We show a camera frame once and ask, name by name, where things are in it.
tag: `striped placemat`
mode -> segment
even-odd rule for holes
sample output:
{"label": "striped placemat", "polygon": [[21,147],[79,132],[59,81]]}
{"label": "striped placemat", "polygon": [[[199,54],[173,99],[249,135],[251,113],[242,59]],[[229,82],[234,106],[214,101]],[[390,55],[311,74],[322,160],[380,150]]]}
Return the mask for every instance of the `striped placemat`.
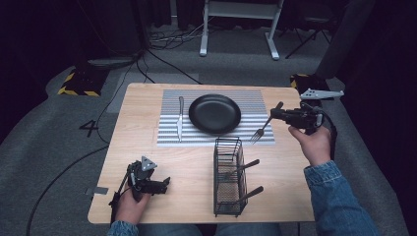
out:
{"label": "striped placemat", "polygon": [[[210,94],[222,94],[233,99],[239,106],[242,118],[238,127],[222,138],[238,137],[243,144],[249,142],[255,132],[262,128],[268,119],[264,99],[260,90],[189,90],[165,89],[162,98],[162,109],[159,119],[157,145],[159,147],[204,147],[214,146],[217,136],[206,134],[197,129],[188,117],[191,103],[198,97]],[[180,143],[177,135],[177,121],[180,110],[179,96],[184,97],[183,132]],[[262,138],[255,145],[274,145],[272,128],[267,125]]]}

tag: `jacket sleeve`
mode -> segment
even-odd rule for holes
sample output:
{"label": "jacket sleeve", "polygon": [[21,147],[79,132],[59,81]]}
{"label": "jacket sleeve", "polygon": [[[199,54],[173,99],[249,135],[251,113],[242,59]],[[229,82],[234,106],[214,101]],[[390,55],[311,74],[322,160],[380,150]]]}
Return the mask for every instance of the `jacket sleeve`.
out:
{"label": "jacket sleeve", "polygon": [[333,161],[304,169],[319,235],[380,235]]}
{"label": "jacket sleeve", "polygon": [[138,227],[125,221],[114,221],[107,232],[107,236],[138,236]]}

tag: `dark background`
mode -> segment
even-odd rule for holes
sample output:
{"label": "dark background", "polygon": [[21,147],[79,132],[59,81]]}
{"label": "dark background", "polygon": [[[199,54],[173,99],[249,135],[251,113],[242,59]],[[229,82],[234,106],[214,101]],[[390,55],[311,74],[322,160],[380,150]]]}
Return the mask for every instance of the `dark background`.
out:
{"label": "dark background", "polygon": [[[124,11],[123,1],[117,1]],[[156,26],[170,24],[169,1],[147,4],[147,21]],[[182,28],[198,24],[202,1],[177,1],[178,21]],[[136,35],[135,16],[127,16],[132,26],[117,28],[121,21],[94,1],[81,1],[88,21],[77,1],[2,1],[0,6],[0,143],[31,109],[47,98],[45,86],[51,78],[80,58],[115,56],[100,42],[97,34],[120,53],[129,54],[146,46]],[[104,24],[103,18],[116,21]],[[417,235],[413,224],[417,212],[417,156],[412,123],[415,113],[417,79],[417,4],[416,1],[377,1],[369,21],[360,33],[337,77],[346,84],[342,102],[366,146],[396,191],[410,235]],[[92,30],[91,24],[98,32]],[[118,30],[131,44],[118,39]]]}

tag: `utensil holder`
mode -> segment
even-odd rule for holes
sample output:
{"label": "utensil holder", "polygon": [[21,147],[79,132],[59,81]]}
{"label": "utensil holder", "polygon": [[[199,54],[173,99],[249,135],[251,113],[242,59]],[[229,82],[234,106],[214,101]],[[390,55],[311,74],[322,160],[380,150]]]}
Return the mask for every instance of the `utensil holder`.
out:
{"label": "utensil holder", "polygon": [[230,214],[236,217],[245,208],[248,200],[238,202],[246,195],[245,170],[236,169],[245,164],[242,141],[216,139],[214,146],[214,214]]}

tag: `black dinner plate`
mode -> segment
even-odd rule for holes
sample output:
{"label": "black dinner plate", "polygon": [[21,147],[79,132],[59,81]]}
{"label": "black dinner plate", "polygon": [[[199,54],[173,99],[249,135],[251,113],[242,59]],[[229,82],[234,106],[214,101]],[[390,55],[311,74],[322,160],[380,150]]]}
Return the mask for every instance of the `black dinner plate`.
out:
{"label": "black dinner plate", "polygon": [[193,125],[201,131],[222,135],[239,125],[242,114],[236,102],[229,97],[206,94],[191,103],[188,115]]}

